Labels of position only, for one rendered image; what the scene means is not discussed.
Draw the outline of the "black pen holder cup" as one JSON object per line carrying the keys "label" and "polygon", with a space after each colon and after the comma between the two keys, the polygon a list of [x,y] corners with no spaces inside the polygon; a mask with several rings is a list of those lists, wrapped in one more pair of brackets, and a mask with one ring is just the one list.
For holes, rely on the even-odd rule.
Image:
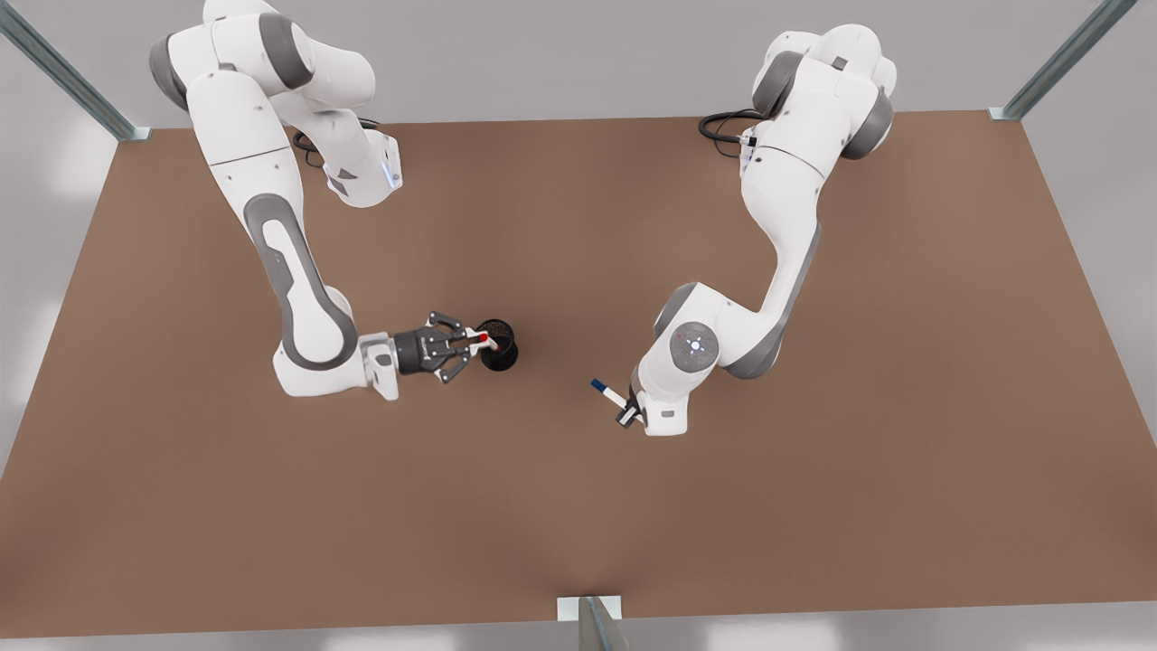
{"label": "black pen holder cup", "polygon": [[487,334],[488,341],[495,348],[480,349],[478,357],[488,370],[500,373],[509,370],[518,358],[518,347],[515,343],[513,326],[503,320],[486,320],[476,326],[476,331]]}

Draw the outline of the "silver frame post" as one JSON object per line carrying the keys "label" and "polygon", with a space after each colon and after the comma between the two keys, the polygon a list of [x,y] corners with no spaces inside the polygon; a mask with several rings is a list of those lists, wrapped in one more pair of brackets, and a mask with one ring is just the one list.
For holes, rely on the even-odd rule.
{"label": "silver frame post", "polygon": [[578,622],[578,651],[632,651],[618,622],[622,617],[620,595],[572,595],[557,598],[557,620]]}
{"label": "silver frame post", "polygon": [[15,8],[8,0],[0,0],[0,34],[7,37],[13,46],[21,51],[52,80],[62,93],[71,96],[71,99],[83,108],[95,123],[106,130],[120,143],[145,143],[149,139],[152,130],[148,127],[137,127],[120,111],[112,106],[108,99],[91,83],[79,74],[34,25]]}
{"label": "silver frame post", "polygon": [[1020,123],[1047,94],[1103,40],[1138,0],[1101,0],[1095,12],[1042,62],[1032,77],[1003,106],[988,108],[992,123]]}

